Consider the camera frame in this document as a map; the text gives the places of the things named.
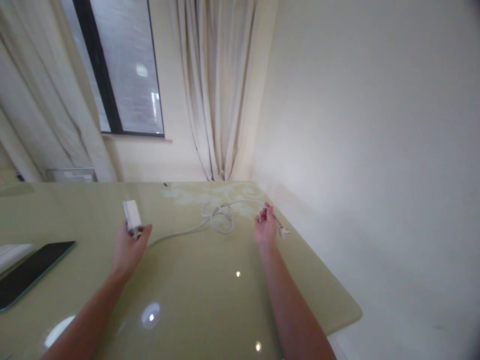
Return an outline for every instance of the white curtain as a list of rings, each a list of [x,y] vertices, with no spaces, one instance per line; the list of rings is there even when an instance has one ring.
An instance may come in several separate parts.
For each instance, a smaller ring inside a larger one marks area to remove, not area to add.
[[[0,2],[0,142],[30,182],[47,169],[117,176],[60,0]]]
[[[256,0],[170,0],[193,139],[209,180],[231,177],[246,111]]]

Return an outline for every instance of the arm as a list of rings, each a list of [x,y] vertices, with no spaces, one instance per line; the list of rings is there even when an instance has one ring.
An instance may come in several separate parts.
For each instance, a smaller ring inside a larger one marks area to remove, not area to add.
[[[327,337],[294,283],[277,249],[274,208],[255,219],[255,240],[265,271],[276,330],[285,360],[336,359]]]
[[[90,359],[94,354],[125,284],[147,248],[152,225],[134,240],[124,223],[118,232],[112,269],[103,285],[83,306],[72,322],[43,355],[43,360]]]

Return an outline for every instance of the table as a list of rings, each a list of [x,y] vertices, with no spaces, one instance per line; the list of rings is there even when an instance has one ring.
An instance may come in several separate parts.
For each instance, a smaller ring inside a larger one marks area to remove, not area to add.
[[[207,201],[269,201],[253,182],[23,183],[0,191],[0,245],[76,246],[15,305],[0,312],[0,359],[38,359],[45,340],[74,316],[109,272],[122,202],[136,200],[150,242],[193,228]],[[255,203],[232,205],[233,233],[210,225],[146,251],[108,323],[98,359],[280,359],[282,353],[255,244]],[[278,247],[329,335],[362,311],[279,209],[291,231]],[[219,226],[226,226],[220,216]],[[257,352],[256,343],[261,343]]]

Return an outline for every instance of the white charger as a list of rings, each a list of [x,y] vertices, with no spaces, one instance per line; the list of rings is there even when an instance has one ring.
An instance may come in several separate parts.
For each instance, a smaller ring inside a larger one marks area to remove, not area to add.
[[[139,227],[142,226],[140,220],[139,208],[135,200],[129,200],[123,202],[123,210],[125,211],[125,218],[128,227],[128,231],[133,234],[134,239],[139,237]]]

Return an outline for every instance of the window sill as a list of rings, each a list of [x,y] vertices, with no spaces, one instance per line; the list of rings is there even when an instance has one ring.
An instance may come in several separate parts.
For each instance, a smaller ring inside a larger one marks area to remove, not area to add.
[[[127,140],[127,141],[142,141],[151,143],[173,143],[172,140],[158,136],[145,136],[145,135],[120,135],[112,134],[108,132],[102,132],[101,137],[108,140]]]

